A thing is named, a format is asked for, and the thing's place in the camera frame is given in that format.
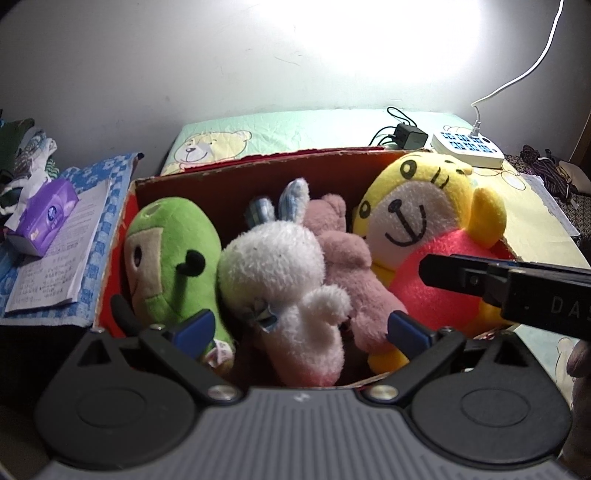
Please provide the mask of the person hand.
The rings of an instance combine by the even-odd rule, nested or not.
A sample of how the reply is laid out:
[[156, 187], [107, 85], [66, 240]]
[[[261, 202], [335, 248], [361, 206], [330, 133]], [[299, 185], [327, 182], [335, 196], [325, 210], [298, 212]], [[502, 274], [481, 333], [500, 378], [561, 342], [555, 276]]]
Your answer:
[[572, 427], [562, 450], [563, 463], [582, 479], [590, 478], [590, 343], [579, 340], [566, 365], [575, 379], [572, 391]]

